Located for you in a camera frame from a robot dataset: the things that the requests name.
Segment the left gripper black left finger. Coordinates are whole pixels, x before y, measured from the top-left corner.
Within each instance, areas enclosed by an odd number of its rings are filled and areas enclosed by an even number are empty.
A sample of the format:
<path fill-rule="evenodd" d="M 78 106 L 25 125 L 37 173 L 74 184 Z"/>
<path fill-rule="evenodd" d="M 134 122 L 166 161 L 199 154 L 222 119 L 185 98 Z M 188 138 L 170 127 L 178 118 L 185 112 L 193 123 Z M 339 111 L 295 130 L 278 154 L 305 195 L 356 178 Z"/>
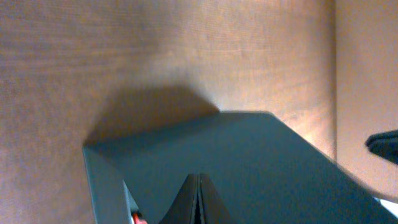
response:
<path fill-rule="evenodd" d="M 196 224 L 199 183 L 196 174 L 187 175 L 160 224 Z"/>

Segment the red handled side cutters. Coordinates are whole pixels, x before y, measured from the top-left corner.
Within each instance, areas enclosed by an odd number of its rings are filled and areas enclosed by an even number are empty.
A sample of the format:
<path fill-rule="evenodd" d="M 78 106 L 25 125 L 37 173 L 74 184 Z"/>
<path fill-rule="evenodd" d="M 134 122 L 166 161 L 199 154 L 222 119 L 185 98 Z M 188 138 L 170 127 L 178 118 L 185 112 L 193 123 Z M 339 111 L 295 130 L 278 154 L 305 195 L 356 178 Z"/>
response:
<path fill-rule="evenodd" d="M 140 212 L 132 212 L 131 220 L 133 224 L 147 224 L 147 221 L 143 219 Z"/>

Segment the dark green box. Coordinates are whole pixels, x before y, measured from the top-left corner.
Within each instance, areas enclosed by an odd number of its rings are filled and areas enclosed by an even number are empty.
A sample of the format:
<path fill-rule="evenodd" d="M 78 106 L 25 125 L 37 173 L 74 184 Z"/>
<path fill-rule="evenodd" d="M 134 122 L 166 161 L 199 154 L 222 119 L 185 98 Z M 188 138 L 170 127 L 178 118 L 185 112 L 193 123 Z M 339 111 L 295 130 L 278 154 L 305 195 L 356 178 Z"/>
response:
<path fill-rule="evenodd" d="M 396 223 L 362 186 L 269 113 L 219 113 L 83 150 L 96 223 L 160 223 L 206 174 L 235 223 Z"/>

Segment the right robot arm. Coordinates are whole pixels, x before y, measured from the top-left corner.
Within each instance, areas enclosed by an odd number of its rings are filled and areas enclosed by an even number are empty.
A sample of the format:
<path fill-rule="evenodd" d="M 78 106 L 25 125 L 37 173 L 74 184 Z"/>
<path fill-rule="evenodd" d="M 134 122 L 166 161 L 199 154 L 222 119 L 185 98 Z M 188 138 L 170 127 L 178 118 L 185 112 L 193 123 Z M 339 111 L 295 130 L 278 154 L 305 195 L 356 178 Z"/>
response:
<path fill-rule="evenodd" d="M 369 152 L 397 164 L 397 130 L 370 135 L 365 142 Z"/>

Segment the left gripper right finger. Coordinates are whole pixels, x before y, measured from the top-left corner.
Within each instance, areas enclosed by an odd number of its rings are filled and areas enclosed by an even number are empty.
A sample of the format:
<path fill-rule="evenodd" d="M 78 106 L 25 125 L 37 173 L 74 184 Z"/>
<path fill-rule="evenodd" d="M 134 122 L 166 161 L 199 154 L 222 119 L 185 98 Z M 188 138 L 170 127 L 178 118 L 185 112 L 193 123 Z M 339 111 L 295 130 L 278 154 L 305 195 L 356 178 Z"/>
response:
<path fill-rule="evenodd" d="M 235 223 L 214 184 L 206 174 L 199 175 L 198 209 L 198 218 L 202 224 Z"/>

